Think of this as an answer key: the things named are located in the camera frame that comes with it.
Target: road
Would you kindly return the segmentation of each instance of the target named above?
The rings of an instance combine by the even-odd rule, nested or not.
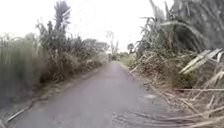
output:
[[[48,103],[31,108],[12,121],[8,127],[159,128],[152,125],[155,120],[135,113],[179,115],[169,112],[168,108],[163,99],[152,91],[146,92],[128,71],[118,63],[111,62]]]

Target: overcast sky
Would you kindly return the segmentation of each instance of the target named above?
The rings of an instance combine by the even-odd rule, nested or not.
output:
[[[35,29],[37,21],[47,23],[54,18],[56,0],[0,0],[0,34],[23,36]],[[153,16],[148,0],[66,0],[71,6],[69,31],[83,38],[108,41],[106,31],[114,32],[121,51],[128,43],[141,39],[139,17]],[[163,7],[163,0],[154,0]]]

